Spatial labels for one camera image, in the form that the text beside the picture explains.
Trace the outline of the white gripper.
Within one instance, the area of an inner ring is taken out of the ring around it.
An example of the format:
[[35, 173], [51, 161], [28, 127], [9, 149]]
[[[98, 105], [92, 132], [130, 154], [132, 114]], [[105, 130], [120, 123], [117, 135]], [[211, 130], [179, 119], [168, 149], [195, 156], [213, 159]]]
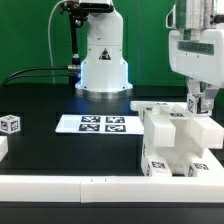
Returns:
[[190, 77], [187, 96], [201, 96], [201, 111], [210, 116], [224, 88], [224, 4], [175, 4], [166, 27], [171, 69]]

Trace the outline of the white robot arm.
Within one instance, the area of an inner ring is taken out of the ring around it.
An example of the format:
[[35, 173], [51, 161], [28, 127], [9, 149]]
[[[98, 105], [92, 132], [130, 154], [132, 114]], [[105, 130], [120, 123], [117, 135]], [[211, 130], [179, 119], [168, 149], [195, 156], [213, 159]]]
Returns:
[[[123, 19], [113, 0], [78, 0], [76, 9], [89, 24], [77, 90], [92, 97], [131, 90], [122, 56]], [[187, 110], [209, 115], [224, 88], [224, 0], [176, 0], [166, 27], [171, 69], [187, 77]]]

